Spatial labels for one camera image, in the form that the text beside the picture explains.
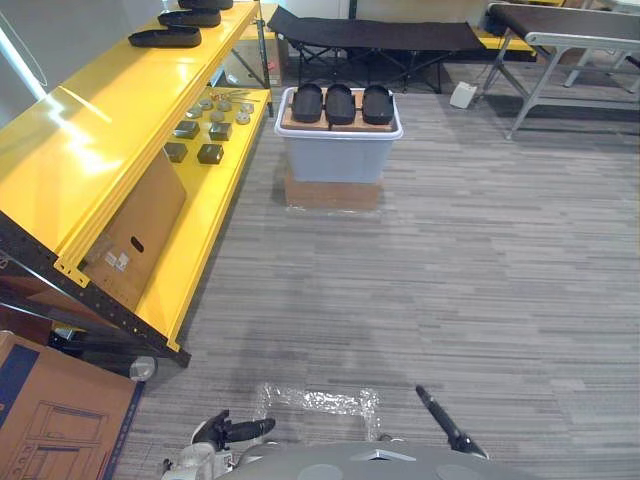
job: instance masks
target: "plastic wrap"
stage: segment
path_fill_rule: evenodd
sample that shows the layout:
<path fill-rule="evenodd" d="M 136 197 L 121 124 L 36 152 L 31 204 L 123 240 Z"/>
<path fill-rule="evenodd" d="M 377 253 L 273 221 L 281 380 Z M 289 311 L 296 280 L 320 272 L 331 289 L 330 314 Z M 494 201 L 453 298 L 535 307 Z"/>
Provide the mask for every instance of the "plastic wrap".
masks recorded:
<path fill-rule="evenodd" d="M 377 415 L 379 398 L 375 390 L 365 388 L 360 390 L 357 397 L 352 397 L 264 383 L 258 388 L 257 394 L 254 420 L 265 418 L 273 405 L 281 404 L 333 415 L 361 416 L 364 419 L 366 440 L 375 441 L 380 435 L 380 418 Z"/>

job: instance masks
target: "plastic storage container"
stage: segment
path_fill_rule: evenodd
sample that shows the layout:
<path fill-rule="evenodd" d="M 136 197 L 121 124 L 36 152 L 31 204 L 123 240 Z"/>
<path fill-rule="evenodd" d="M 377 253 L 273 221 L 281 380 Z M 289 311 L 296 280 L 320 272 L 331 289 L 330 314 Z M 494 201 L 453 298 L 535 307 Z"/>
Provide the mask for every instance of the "plastic storage container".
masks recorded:
<path fill-rule="evenodd" d="M 274 128 L 287 144 L 293 178 L 299 182 L 377 182 L 393 141 L 404 133 L 395 98 L 391 132 L 290 130 L 282 128 L 282 119 L 294 90 L 283 92 Z"/>

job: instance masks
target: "gray carpet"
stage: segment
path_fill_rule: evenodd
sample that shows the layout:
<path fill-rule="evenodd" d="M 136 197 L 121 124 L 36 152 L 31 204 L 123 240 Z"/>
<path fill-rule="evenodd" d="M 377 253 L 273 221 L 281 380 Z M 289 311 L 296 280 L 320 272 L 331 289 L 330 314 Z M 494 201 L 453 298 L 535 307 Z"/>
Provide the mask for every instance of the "gray carpet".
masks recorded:
<path fill-rule="evenodd" d="M 453 83 L 481 70 L 447 65 Z M 640 478 L 637 112 L 539 107 L 507 141 L 520 100 L 503 79 L 491 93 L 467 111 L 397 95 L 405 135 L 366 214 L 287 209 L 266 121 L 183 330 L 191 366 L 161 361 L 117 479 L 158 479 L 222 408 L 250 418 L 264 381 L 374 389 L 383 431 L 445 446 L 420 382 L 499 461 Z M 362 435 L 317 414 L 277 420 L 308 442 Z"/>

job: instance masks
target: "black rubber pad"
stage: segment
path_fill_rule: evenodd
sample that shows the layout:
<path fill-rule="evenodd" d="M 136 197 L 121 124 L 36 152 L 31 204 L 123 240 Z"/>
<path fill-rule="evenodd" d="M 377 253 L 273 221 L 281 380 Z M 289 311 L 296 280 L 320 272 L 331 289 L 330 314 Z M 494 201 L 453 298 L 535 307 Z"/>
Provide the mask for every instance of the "black rubber pad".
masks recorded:
<path fill-rule="evenodd" d="M 160 25 L 180 25 L 189 27 L 215 27 L 220 25 L 220 10 L 199 8 L 197 10 L 179 10 L 158 16 Z"/>
<path fill-rule="evenodd" d="M 387 125 L 393 120 L 393 97 L 382 85 L 371 85 L 362 96 L 362 119 L 371 125 Z"/>
<path fill-rule="evenodd" d="M 322 115 L 322 90 L 314 83 L 305 83 L 293 94 L 293 119 L 315 123 Z"/>
<path fill-rule="evenodd" d="M 229 10 L 233 7 L 233 0 L 178 0 L 180 8 L 217 8 Z"/>
<path fill-rule="evenodd" d="M 356 118 L 356 100 L 351 89 L 341 83 L 334 83 L 327 89 L 325 97 L 327 120 L 331 125 L 349 125 Z"/>
<path fill-rule="evenodd" d="M 166 30 L 145 30 L 129 35 L 134 47 L 192 48 L 202 42 L 200 30 L 195 27 L 174 27 Z"/>

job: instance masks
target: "cardboard box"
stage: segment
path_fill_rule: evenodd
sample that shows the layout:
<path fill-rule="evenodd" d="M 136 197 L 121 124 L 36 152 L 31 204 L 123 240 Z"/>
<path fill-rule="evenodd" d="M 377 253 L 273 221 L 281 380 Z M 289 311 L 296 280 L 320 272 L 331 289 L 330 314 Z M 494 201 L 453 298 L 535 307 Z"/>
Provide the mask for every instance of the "cardboard box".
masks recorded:
<path fill-rule="evenodd" d="M 0 478 L 106 479 L 142 384 L 0 333 Z"/>
<path fill-rule="evenodd" d="M 52 322 L 28 313 L 0 307 L 0 330 L 10 330 L 40 345 L 49 343 Z"/>
<path fill-rule="evenodd" d="M 178 175 L 161 151 L 93 244 L 81 270 L 135 310 L 185 196 Z"/>
<path fill-rule="evenodd" d="M 289 207 L 373 210 L 378 207 L 382 184 L 298 182 L 291 170 L 284 178 L 284 192 Z"/>

